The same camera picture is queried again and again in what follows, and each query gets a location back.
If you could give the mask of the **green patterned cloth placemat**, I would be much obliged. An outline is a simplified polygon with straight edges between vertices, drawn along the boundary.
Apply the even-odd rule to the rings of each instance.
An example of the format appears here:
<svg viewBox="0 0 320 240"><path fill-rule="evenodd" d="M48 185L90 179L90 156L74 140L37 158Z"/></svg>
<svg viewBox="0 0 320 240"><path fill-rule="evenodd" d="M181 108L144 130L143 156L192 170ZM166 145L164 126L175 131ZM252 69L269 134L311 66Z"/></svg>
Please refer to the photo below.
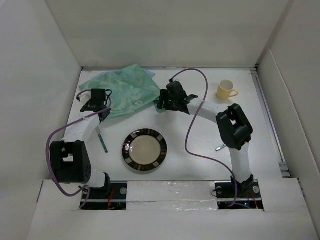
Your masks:
<svg viewBox="0 0 320 240"><path fill-rule="evenodd" d="M109 89L112 91L110 117L133 114L153 103L160 96L160 88L154 82L156 74L137 64L119 70L103 72L81 84L81 91Z"/></svg>

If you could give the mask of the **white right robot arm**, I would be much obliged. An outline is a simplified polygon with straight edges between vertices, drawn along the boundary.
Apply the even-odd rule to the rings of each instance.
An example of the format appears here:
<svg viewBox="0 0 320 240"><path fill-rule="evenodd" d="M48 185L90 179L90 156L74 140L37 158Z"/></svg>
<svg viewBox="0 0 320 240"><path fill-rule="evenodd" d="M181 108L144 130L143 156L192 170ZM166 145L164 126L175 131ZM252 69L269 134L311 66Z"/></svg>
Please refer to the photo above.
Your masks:
<svg viewBox="0 0 320 240"><path fill-rule="evenodd" d="M249 142L253 127L240 105L234 103L221 111L219 105L201 100L194 94L187 96L184 90L175 94L162 89L157 108L199 116L217 124L220 138L230 152L233 172L231 191L237 197L243 197L249 192L249 186L254 181L249 161Z"/></svg>

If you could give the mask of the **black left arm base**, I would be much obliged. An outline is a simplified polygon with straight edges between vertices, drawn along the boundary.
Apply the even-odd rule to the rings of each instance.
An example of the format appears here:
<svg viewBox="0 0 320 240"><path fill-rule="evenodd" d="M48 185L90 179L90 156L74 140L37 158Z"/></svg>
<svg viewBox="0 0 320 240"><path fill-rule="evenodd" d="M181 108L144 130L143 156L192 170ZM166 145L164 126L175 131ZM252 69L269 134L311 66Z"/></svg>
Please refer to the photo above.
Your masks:
<svg viewBox="0 0 320 240"><path fill-rule="evenodd" d="M83 192L79 204L81 210L122 211L127 209L127 181L109 181L102 188L91 188L89 195Z"/></svg>

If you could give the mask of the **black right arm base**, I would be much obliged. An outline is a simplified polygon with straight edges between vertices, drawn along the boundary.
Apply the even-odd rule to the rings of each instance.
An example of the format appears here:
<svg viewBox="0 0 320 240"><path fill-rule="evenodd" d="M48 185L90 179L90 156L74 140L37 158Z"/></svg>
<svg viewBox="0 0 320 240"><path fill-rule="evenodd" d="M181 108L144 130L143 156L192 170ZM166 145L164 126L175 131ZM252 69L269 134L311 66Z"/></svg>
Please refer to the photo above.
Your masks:
<svg viewBox="0 0 320 240"><path fill-rule="evenodd" d="M245 190L237 190L231 180L214 182L215 189L211 192L216 197L218 210L264 210L259 182L255 179Z"/></svg>

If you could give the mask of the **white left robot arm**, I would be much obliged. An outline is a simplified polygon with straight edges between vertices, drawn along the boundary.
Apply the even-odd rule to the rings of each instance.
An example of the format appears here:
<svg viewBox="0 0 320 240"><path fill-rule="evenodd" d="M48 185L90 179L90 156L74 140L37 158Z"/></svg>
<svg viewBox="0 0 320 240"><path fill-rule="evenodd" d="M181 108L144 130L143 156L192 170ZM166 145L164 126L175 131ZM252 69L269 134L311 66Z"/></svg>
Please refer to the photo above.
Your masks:
<svg viewBox="0 0 320 240"><path fill-rule="evenodd" d="M111 108L104 100L89 100L80 110L80 118L49 136L46 147L46 162L56 186L66 196L61 184L77 183L94 189L100 198L111 194L110 177L93 169L86 143L96 128L110 114Z"/></svg>

